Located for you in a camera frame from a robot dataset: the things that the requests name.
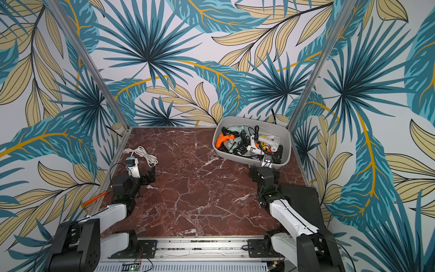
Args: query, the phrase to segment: orange tool handle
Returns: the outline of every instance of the orange tool handle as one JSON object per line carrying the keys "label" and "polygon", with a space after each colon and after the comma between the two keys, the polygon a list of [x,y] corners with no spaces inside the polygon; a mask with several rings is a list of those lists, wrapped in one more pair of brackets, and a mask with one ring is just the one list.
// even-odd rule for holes
{"label": "orange tool handle", "polygon": [[102,192],[100,195],[97,195],[96,197],[86,201],[85,203],[83,203],[83,206],[86,207],[89,204],[92,204],[93,202],[95,202],[97,199],[99,199],[100,197],[103,197],[107,194],[107,191]]}
{"label": "orange tool handle", "polygon": [[221,147],[221,144],[223,142],[226,142],[229,139],[233,139],[234,140],[234,135],[231,134],[231,135],[224,136],[223,134],[219,134],[219,137],[217,138],[217,142],[216,142],[216,148]]}

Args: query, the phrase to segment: glue gun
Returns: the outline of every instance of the glue gun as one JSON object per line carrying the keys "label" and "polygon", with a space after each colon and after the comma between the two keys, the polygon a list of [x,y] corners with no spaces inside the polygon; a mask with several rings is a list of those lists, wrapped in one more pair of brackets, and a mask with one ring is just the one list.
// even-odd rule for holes
{"label": "glue gun", "polygon": [[220,148],[221,144],[223,142],[226,142],[229,139],[233,139],[234,140],[234,135],[230,134],[230,135],[224,136],[223,134],[219,134],[219,137],[217,138],[217,141],[216,141],[216,148]]}

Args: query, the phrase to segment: wall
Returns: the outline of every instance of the wall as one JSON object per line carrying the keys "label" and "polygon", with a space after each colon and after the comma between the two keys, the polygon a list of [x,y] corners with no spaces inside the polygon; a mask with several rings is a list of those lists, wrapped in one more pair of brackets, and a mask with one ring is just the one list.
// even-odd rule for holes
{"label": "wall", "polygon": [[343,0],[297,3],[101,1],[91,56],[131,125],[286,125]]}
{"label": "wall", "polygon": [[[87,1],[62,3],[95,19]],[[0,22],[1,270],[33,271],[37,258],[42,271],[41,246],[83,216],[122,129],[42,1],[2,1]]]}
{"label": "wall", "polygon": [[364,16],[349,21],[358,30],[316,80],[295,144],[357,271],[433,271],[435,3],[363,2],[354,11]]}

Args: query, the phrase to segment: white cable bundle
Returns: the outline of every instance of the white cable bundle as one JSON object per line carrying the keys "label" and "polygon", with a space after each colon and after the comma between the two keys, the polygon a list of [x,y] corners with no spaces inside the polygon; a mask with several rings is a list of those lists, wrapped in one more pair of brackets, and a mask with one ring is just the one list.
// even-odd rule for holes
{"label": "white cable bundle", "polygon": [[145,148],[142,146],[138,146],[136,149],[126,148],[124,149],[123,153],[130,153],[131,156],[133,156],[134,153],[136,153],[139,157],[144,157],[147,160],[148,166],[153,167],[156,164],[159,163],[156,156],[153,156],[151,154],[148,154]]}

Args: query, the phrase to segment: red marble surface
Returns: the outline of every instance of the red marble surface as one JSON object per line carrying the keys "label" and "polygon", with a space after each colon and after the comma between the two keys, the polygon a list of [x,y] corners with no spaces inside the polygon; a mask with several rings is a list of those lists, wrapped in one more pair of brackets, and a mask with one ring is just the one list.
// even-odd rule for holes
{"label": "red marble surface", "polygon": [[[279,227],[258,204],[248,166],[215,153],[213,133],[214,128],[133,129],[125,148],[141,145],[157,157],[156,182],[141,188],[133,214],[105,235],[128,229],[138,237],[263,235]],[[144,158],[139,158],[139,169],[148,169]],[[294,155],[280,172],[281,183],[305,184]],[[104,198],[102,207],[110,198]]]}

